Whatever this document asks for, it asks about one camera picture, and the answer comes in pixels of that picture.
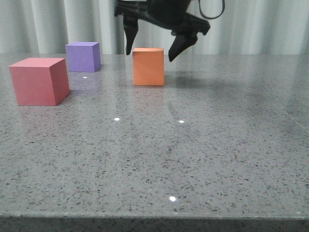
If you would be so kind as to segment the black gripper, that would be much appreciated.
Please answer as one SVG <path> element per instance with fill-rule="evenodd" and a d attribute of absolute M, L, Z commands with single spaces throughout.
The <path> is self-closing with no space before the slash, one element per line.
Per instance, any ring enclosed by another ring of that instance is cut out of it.
<path fill-rule="evenodd" d="M 126 55 L 131 49 L 138 33 L 138 20 L 169 29 L 175 34 L 169 49 L 169 61 L 197 42 L 197 33 L 206 35 L 210 29 L 207 20 L 200 19 L 187 12 L 188 0 L 117 0 L 114 15 L 123 16 L 126 35 Z"/>

